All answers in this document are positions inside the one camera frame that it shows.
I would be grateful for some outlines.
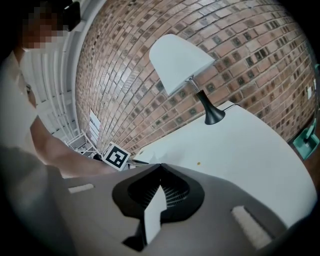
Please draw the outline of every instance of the brick wall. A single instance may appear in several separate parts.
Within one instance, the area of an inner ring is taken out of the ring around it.
[[[306,37],[276,1],[107,0],[85,38],[76,76],[79,125],[89,129],[92,109],[101,121],[100,150],[113,141],[136,154],[204,114],[191,85],[168,97],[150,63],[150,47],[165,34],[216,59],[196,78],[216,106],[238,103],[285,140],[311,117]]]

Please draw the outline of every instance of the green dustpan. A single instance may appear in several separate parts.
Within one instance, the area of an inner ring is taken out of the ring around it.
[[[293,145],[299,154],[306,160],[319,145],[319,138],[315,135],[317,120],[314,119],[313,124],[302,131],[302,133],[293,141]]]

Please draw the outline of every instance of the brown floor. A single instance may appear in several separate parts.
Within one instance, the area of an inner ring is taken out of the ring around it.
[[[320,123],[317,124],[317,129],[315,134],[317,135],[318,138],[320,138]],[[290,146],[293,148],[293,150],[302,160],[301,156],[299,155],[295,147],[292,144]],[[320,193],[320,146],[318,146],[316,151],[313,152],[313,154],[307,160],[305,161],[302,160],[302,162],[304,163],[304,166],[308,170],[313,180],[313,183],[315,185],[315,188],[319,194]]]

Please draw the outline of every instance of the lamp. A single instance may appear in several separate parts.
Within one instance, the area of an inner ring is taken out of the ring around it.
[[[199,90],[194,77],[211,66],[215,60],[192,43],[173,34],[159,38],[151,47],[149,58],[168,95],[186,83],[191,83],[205,110],[205,124],[221,121],[226,113],[216,108],[204,90]]]

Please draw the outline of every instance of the white ceiling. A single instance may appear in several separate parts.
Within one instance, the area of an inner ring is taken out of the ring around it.
[[[36,99],[36,109],[45,127],[68,142],[79,134],[75,86],[79,56],[86,34],[106,0],[79,0],[81,23],[58,49],[50,53],[26,52],[21,69]]]

